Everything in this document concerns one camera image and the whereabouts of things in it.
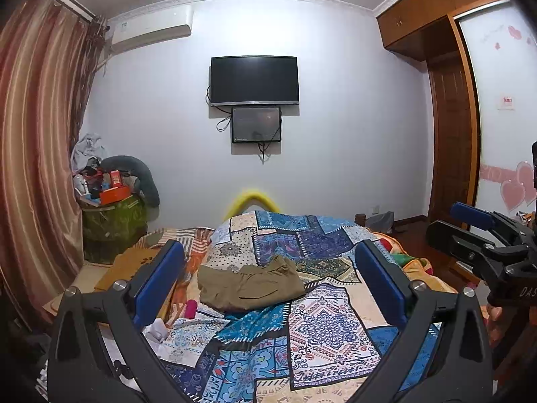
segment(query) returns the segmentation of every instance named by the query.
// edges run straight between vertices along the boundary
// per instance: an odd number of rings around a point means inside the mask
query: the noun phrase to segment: yellow arch
[[[232,216],[241,215],[244,208],[247,207],[247,204],[252,200],[260,202],[268,211],[277,213],[280,212],[280,208],[266,194],[261,191],[250,190],[244,191],[237,197],[237,199],[233,202],[232,207],[229,208],[225,220],[231,218]]]

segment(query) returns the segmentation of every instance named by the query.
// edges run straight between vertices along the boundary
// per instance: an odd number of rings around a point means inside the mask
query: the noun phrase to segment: wooden floor
[[[465,280],[450,268],[454,263],[452,257],[427,245],[425,242],[425,230],[428,225],[427,221],[405,224],[404,226],[396,227],[396,230],[400,231],[400,233],[394,232],[391,236],[399,241],[410,256],[427,258],[433,266],[434,276],[461,291],[468,284],[468,280]]]

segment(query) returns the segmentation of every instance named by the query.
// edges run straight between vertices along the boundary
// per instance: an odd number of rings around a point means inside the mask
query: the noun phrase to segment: brown pants
[[[200,301],[220,311],[250,311],[304,295],[296,265],[276,256],[267,266],[245,265],[238,273],[202,265],[198,270]]]

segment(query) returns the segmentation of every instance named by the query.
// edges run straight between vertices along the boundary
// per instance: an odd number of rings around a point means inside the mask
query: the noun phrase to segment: black television screen
[[[210,103],[298,104],[296,57],[213,57],[210,64]]]
[[[232,141],[280,142],[281,112],[279,107],[234,107]]]

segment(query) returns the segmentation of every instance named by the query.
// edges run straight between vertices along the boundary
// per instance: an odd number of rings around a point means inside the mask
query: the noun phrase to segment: blue gripper pad
[[[490,230],[494,227],[494,219],[489,213],[461,202],[453,203],[449,215],[481,230]]]
[[[407,303],[412,300],[409,279],[368,239],[356,246],[354,260],[386,322],[399,330],[404,329],[408,322]]]
[[[135,298],[133,323],[139,330],[155,321],[174,282],[183,277],[185,252],[181,243],[169,240],[160,253],[164,253],[164,257]]]

